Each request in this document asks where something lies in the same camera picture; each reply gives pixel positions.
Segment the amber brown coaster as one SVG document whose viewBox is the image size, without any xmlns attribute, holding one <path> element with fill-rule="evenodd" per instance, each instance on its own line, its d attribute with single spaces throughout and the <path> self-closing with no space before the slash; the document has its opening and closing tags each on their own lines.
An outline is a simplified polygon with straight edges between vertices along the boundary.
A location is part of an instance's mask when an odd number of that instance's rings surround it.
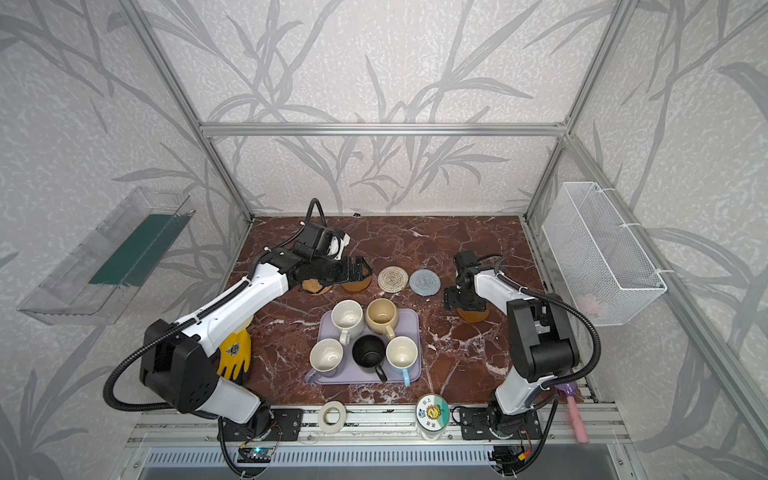
<svg viewBox="0 0 768 480">
<path fill-rule="evenodd" d="M 490 316 L 490 310 L 488 308 L 481 311 L 457 309 L 458 316 L 471 324 L 477 324 L 484 322 Z"/>
</svg>

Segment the woven cork coaster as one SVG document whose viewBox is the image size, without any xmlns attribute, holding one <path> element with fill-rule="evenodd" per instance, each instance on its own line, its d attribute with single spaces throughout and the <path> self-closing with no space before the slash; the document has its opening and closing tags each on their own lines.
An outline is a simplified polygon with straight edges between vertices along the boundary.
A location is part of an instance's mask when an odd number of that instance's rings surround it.
<svg viewBox="0 0 768 480">
<path fill-rule="evenodd" d="M 331 286 L 324 286 L 317 279 L 308 279 L 301 283 L 301 289 L 310 295 L 323 295 L 331 289 Z"/>
</svg>

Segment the grey round coaster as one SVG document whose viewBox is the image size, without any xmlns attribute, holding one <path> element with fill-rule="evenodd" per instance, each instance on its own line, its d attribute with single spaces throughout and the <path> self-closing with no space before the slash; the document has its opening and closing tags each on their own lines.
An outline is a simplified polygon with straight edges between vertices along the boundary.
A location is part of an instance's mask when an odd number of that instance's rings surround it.
<svg viewBox="0 0 768 480">
<path fill-rule="evenodd" d="M 419 296 L 430 297 L 437 295 L 441 289 L 439 276 L 432 270 L 415 271 L 409 278 L 410 289 Z"/>
</svg>

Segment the brown wooden coaster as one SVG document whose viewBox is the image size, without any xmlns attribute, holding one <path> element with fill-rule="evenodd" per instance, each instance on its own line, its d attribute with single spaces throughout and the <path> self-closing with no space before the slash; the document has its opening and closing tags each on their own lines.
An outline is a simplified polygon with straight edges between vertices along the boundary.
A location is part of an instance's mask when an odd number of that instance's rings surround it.
<svg viewBox="0 0 768 480">
<path fill-rule="evenodd" d="M 367 278 L 365 278 L 364 280 L 361 280 L 361 281 L 344 283 L 344 284 L 341 285 L 341 287 L 345 291 L 347 291 L 349 293 L 352 293 L 352 294 L 360 293 L 360 292 L 365 291 L 371 285 L 372 279 L 373 279 L 373 277 L 369 276 L 369 277 L 367 277 Z"/>
</svg>

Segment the beige spiral woven coaster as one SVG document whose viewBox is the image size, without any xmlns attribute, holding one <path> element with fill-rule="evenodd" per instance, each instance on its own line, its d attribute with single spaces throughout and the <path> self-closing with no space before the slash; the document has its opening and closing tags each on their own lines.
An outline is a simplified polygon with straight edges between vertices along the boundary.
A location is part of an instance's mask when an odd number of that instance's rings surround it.
<svg viewBox="0 0 768 480">
<path fill-rule="evenodd" d="M 385 293 L 395 294 L 403 291 L 408 281 L 408 273 L 398 266 L 385 267 L 377 275 L 377 284 Z"/>
</svg>

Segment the beige mug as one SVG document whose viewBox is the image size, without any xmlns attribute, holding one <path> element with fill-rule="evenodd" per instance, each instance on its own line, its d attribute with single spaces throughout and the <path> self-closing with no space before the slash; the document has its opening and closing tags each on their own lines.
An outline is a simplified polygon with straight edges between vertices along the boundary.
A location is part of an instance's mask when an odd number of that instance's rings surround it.
<svg viewBox="0 0 768 480">
<path fill-rule="evenodd" d="M 383 335 L 388 340 L 396 337 L 395 329 L 399 321 L 397 306 L 389 299 L 378 298 L 369 303 L 365 311 L 367 327 L 375 334 Z"/>
</svg>

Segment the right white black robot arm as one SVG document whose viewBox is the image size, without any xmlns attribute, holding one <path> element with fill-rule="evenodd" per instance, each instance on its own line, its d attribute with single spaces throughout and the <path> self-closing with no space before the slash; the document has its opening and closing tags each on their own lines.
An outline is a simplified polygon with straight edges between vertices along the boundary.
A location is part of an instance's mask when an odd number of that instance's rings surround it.
<svg viewBox="0 0 768 480">
<path fill-rule="evenodd" d="M 593 323 L 556 294 L 543 294 L 486 264 L 475 252 L 454 256 L 455 284 L 444 290 L 444 305 L 467 321 L 495 306 L 507 317 L 512 370 L 492 403 L 503 416 L 533 408 L 543 392 L 575 382 L 599 363 L 602 344 Z"/>
</svg>

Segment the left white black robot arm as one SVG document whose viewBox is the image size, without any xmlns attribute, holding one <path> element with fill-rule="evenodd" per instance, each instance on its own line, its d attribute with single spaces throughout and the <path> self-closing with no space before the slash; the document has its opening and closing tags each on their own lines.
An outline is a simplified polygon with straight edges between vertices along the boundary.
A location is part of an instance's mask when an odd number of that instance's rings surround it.
<svg viewBox="0 0 768 480">
<path fill-rule="evenodd" d="M 304 282 L 316 281 L 325 289 L 368 279 L 372 268 L 366 260 L 345 255 L 349 242 L 339 229 L 305 222 L 288 242 L 266 249 L 246 276 L 214 300 L 173 323 L 151 324 L 143 345 L 107 377 L 105 403 L 125 412 L 173 408 L 261 430 L 270 418 L 267 403 L 218 374 L 211 358 L 228 337 L 247 328 L 258 310 Z M 135 404 L 117 398 L 117 381 L 134 362 L 141 364 L 141 383 L 159 401 Z"/>
</svg>

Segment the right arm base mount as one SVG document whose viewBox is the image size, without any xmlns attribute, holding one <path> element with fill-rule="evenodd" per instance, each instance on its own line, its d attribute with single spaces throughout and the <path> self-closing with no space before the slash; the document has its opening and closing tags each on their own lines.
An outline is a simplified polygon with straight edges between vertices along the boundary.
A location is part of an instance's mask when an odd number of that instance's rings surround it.
<svg viewBox="0 0 768 480">
<path fill-rule="evenodd" d="M 543 436 L 543 425 L 536 410 L 506 415 L 496 405 L 488 405 L 459 406 L 456 412 L 463 440 L 540 440 Z"/>
</svg>

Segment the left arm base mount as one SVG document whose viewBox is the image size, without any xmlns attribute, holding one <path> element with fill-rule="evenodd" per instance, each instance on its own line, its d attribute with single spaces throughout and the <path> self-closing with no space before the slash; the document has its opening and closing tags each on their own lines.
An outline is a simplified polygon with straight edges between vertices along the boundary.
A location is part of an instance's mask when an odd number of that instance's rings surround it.
<svg viewBox="0 0 768 480">
<path fill-rule="evenodd" d="M 301 430 L 301 408 L 272 408 L 269 414 L 261 413 L 250 423 L 238 424 L 224 420 L 217 439 L 224 442 L 267 441 L 294 442 Z"/>
</svg>

